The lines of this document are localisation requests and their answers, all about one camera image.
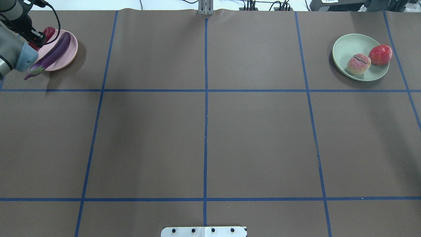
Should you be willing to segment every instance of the red vegetable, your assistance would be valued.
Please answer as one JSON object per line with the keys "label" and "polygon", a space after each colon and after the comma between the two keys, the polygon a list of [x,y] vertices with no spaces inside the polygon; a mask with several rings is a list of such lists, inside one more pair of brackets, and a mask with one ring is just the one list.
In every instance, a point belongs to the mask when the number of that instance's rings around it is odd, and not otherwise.
{"label": "red vegetable", "polygon": [[41,74],[46,68],[55,63],[63,54],[67,51],[70,45],[70,34],[68,32],[63,33],[57,44],[38,62],[32,67],[29,74],[24,78],[27,80],[30,77]]}
{"label": "red vegetable", "polygon": [[[46,43],[51,39],[51,37],[54,35],[54,32],[55,31],[56,31],[56,29],[54,29],[51,26],[45,28],[45,30],[44,30],[43,33],[45,34],[45,38],[46,38],[45,42]],[[36,44],[29,43],[28,45],[31,46],[33,49],[35,49],[37,52],[40,49],[40,47],[38,45],[36,45]]]}

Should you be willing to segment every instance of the plate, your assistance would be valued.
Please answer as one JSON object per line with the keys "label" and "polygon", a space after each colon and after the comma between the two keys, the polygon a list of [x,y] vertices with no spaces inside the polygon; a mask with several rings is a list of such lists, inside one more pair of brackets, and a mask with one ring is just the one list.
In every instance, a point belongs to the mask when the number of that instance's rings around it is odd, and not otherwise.
{"label": "plate", "polygon": [[[59,30],[56,29],[56,31],[54,32],[53,36],[51,37],[51,39],[49,40],[52,41],[54,40],[54,38],[57,36],[57,33],[59,32]],[[38,60],[40,60],[42,57],[44,57],[59,41],[60,37],[65,33],[68,32],[66,30],[60,30],[60,35],[57,38],[56,41],[54,41],[51,44],[47,44],[44,45],[42,48],[40,48],[38,50]],[[77,53],[77,40],[76,37],[68,32],[70,34],[70,45],[69,48],[67,49],[67,51],[63,54],[63,56],[61,56],[55,63],[53,63],[51,66],[49,66],[48,68],[45,69],[45,71],[57,71],[59,69],[64,68],[65,66],[69,65],[73,59],[75,59],[76,57],[76,53]]]}
{"label": "plate", "polygon": [[338,69],[346,76],[357,81],[374,81],[387,73],[389,63],[381,66],[371,64],[362,75],[352,75],[346,68],[348,61],[355,54],[367,55],[372,48],[380,45],[374,39],[361,34],[348,34],[340,37],[333,45],[332,55]]}

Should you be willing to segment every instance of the table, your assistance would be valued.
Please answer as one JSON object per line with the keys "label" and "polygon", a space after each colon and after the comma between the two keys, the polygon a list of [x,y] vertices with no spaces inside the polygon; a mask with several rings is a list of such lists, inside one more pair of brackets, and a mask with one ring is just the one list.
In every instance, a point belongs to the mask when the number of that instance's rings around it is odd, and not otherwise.
{"label": "table", "polygon": [[[1,235],[421,232],[420,14],[58,13],[74,62],[0,85]],[[393,47],[383,78],[335,67],[348,33]]]}

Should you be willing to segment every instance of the green plate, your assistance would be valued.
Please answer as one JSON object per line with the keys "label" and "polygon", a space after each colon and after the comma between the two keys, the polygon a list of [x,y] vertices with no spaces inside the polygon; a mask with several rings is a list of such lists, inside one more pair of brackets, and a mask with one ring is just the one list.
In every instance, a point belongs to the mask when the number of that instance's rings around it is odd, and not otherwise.
{"label": "green plate", "polygon": [[333,61],[338,69],[346,76],[357,81],[374,81],[387,73],[389,63],[381,66],[373,65],[362,75],[352,75],[348,72],[346,65],[355,54],[364,54],[368,56],[370,50],[380,45],[374,39],[360,34],[348,34],[340,37],[333,45]]}

